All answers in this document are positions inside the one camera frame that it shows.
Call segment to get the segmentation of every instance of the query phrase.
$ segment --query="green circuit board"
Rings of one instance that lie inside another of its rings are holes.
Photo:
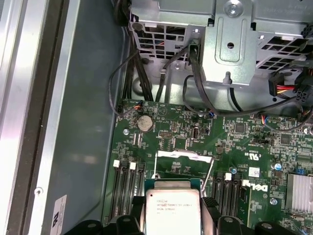
[[[124,100],[122,110],[136,104],[137,101]],[[138,120],[142,116],[148,116],[148,121],[153,122],[149,130],[139,129]],[[270,117],[268,124],[287,129],[296,126],[297,121]],[[313,138],[308,128],[273,132],[262,125],[257,115],[200,117],[182,105],[143,102],[140,110],[116,118],[104,222],[129,212],[132,196],[143,195],[145,178],[199,178],[204,182],[210,162],[191,160],[186,152],[214,159],[206,185],[207,196],[212,196],[219,172],[237,171],[235,175],[240,178],[241,188],[236,216],[247,226],[254,228],[260,221],[273,221],[297,234],[313,234],[313,215],[295,215],[285,206],[287,175],[313,173]],[[182,154],[179,158],[158,156],[156,161],[158,151]],[[123,172],[119,170],[123,164],[132,170],[124,171],[121,177]],[[274,170],[275,164],[280,164],[282,169]]]

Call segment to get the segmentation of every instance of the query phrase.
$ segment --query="gray case wall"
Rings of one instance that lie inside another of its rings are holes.
[[[75,16],[71,36],[69,22],[73,24]],[[108,78],[121,63],[124,51],[125,35],[114,22],[109,0],[70,1],[58,69],[62,70],[67,59],[69,63],[64,80],[57,73],[37,183],[46,193],[46,201],[35,197],[31,232],[50,234],[55,201],[64,195],[67,201],[62,234],[84,220],[101,220],[115,121],[108,99]],[[118,76],[114,79],[114,94],[120,80]],[[59,97],[62,89],[63,99]],[[52,145],[47,147],[48,141],[55,141],[54,150]]]

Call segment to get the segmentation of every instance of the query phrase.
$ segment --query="aluminum heatsink fin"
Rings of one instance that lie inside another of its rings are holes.
[[[294,212],[313,212],[313,177],[288,175],[286,208]]]

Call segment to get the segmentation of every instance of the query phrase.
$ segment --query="metal retention bracket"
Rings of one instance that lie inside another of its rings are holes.
[[[255,73],[258,39],[251,29],[251,18],[251,0],[216,1],[215,24],[206,28],[202,39],[201,65],[206,81],[249,85]]]

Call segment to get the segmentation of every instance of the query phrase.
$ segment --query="yellow wire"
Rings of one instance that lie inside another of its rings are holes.
[[[288,91],[288,90],[279,91],[279,92],[277,92],[277,94],[281,94],[281,93],[284,93],[284,92],[286,92],[286,91]]]

